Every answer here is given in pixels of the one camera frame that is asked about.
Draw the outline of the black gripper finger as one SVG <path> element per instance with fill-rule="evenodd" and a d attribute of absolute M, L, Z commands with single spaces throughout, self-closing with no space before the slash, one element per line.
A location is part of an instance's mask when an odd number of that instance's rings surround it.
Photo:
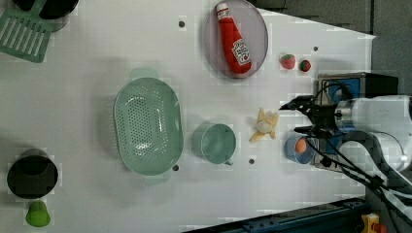
<path fill-rule="evenodd" d="M 293 131 L 296 133 L 305 134 L 308 136 L 322 136 L 324 134 L 324 131 L 319 126 L 316 126 L 316 125 L 299 126 L 299 127 L 296 127 Z"/>
<path fill-rule="evenodd" d="M 290 102 L 284 104 L 280 111 L 283 110 L 302 110 L 306 111 L 314 105 L 314 96 L 313 95 L 300 95 L 292 99 Z"/>

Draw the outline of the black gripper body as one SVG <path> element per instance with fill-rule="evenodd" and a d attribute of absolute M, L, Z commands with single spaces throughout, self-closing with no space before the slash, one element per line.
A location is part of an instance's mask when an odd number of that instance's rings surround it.
<path fill-rule="evenodd" d="M 303 113 L 312 122 L 312 131 L 316 134 L 323 132 L 334 133 L 338 130 L 335 122 L 336 105 L 313 105 Z"/>

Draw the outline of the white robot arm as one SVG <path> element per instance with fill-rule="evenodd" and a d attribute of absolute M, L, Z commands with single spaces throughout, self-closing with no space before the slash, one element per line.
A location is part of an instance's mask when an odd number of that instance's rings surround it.
<path fill-rule="evenodd" d="M 307 116 L 310 126 L 295 132 L 327 141 L 338 133 L 336 163 L 349 178 L 362 183 L 398 216 L 411 221 L 411 181 L 402 172 L 411 165 L 411 98 L 378 96 L 318 105 L 312 95 L 282 106 Z"/>

